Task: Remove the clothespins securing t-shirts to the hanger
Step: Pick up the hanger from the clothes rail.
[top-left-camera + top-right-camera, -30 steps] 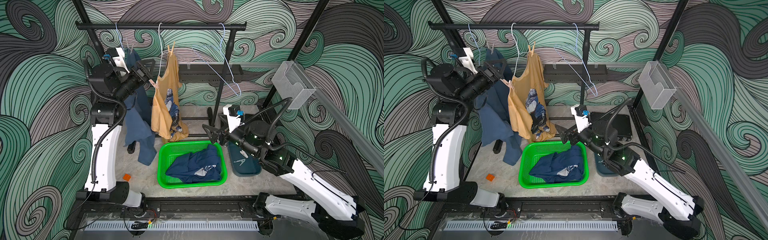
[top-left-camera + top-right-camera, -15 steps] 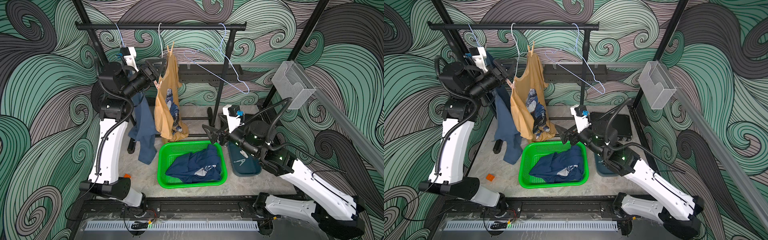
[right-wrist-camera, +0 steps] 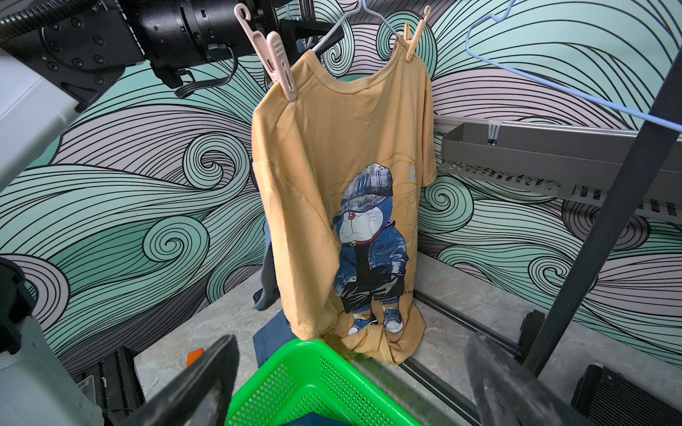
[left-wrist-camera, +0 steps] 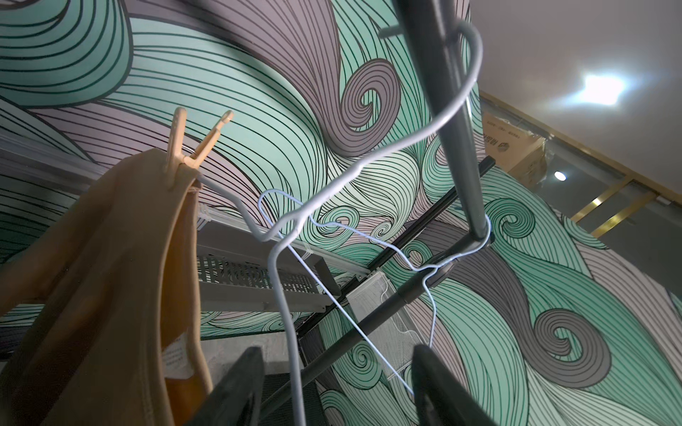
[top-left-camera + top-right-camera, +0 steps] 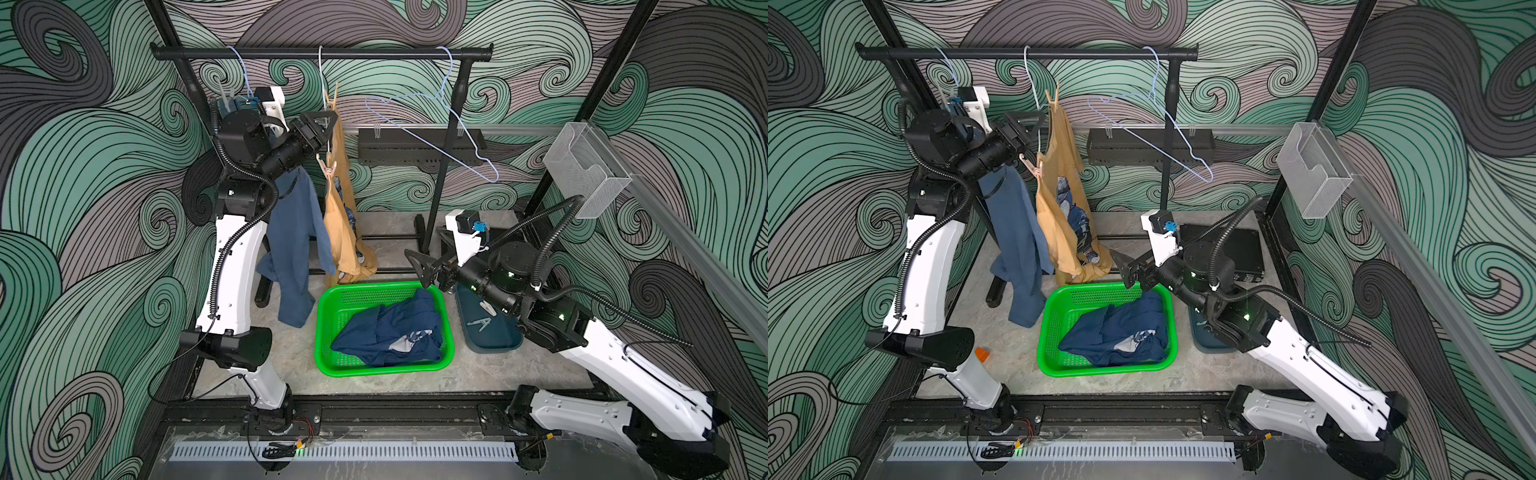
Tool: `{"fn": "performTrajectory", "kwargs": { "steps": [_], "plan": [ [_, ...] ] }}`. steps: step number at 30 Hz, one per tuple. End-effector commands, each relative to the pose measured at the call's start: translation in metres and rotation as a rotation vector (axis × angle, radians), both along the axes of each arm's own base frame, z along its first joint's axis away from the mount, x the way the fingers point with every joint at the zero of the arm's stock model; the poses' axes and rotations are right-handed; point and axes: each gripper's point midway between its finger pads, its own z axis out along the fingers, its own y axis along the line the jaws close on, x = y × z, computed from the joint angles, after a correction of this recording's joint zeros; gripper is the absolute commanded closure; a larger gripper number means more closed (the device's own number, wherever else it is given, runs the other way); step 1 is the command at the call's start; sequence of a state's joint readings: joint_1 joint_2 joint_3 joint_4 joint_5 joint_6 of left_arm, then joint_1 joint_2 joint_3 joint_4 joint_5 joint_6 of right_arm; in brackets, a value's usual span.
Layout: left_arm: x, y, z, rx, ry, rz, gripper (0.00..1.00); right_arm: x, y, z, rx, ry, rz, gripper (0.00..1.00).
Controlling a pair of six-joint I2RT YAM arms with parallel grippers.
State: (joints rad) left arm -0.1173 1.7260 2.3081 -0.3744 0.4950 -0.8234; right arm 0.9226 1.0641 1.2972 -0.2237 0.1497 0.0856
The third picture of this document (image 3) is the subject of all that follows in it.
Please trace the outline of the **pink clothespin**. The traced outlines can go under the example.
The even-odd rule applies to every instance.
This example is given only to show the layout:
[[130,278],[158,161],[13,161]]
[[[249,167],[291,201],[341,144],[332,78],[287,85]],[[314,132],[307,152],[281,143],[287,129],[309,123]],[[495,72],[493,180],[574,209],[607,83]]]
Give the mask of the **pink clothespin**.
[[260,31],[252,30],[250,9],[245,4],[237,4],[234,15],[272,82],[280,85],[287,101],[295,101],[298,91],[280,35],[275,31],[263,35]]

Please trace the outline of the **tan cartoon print t-shirt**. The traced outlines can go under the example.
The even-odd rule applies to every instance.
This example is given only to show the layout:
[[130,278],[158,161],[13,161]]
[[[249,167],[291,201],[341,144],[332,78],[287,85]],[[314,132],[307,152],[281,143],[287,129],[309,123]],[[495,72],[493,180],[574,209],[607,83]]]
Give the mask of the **tan cartoon print t-shirt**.
[[398,40],[385,67],[351,82],[314,53],[252,117],[252,157],[282,309],[294,335],[391,364],[426,323],[413,303],[421,191],[437,176],[432,82]]

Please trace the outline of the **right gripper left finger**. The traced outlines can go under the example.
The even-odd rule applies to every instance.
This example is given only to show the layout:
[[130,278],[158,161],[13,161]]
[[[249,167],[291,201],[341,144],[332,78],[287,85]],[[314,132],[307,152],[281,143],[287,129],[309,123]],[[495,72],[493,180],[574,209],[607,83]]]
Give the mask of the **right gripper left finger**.
[[122,424],[224,425],[239,359],[236,337],[220,337],[197,361]]

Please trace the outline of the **light blue wire hanger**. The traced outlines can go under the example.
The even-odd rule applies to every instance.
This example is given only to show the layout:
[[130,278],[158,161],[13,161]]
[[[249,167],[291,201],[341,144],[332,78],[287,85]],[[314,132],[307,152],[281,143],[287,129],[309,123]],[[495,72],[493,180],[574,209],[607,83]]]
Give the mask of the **light blue wire hanger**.
[[681,48],[679,1],[468,1],[472,50],[648,112]]

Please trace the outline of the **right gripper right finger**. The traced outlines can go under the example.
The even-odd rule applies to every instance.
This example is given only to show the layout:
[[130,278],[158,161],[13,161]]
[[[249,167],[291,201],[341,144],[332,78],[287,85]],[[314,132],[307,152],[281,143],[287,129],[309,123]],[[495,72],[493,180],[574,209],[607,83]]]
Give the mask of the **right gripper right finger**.
[[590,425],[484,335],[465,347],[465,364],[483,425]]

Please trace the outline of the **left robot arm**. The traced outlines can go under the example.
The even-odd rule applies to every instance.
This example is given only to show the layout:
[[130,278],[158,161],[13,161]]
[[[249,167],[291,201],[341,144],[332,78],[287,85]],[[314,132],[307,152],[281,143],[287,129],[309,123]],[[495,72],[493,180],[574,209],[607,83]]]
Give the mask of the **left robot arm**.
[[168,87],[192,67],[255,53],[269,39],[344,37],[313,16],[280,18],[277,1],[5,1],[1,5],[1,183],[9,185],[128,67],[149,62]]

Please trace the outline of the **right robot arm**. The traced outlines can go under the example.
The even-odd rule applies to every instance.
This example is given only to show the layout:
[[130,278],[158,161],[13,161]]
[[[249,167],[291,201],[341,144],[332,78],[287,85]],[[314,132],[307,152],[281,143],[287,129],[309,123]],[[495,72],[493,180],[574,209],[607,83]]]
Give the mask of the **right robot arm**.
[[[114,425],[76,385],[44,340],[25,274],[1,262],[1,422],[4,425]],[[239,348],[220,337],[126,425],[411,425],[414,419],[321,341],[284,344],[241,388]],[[471,337],[465,360],[482,425],[584,425],[486,337]]]

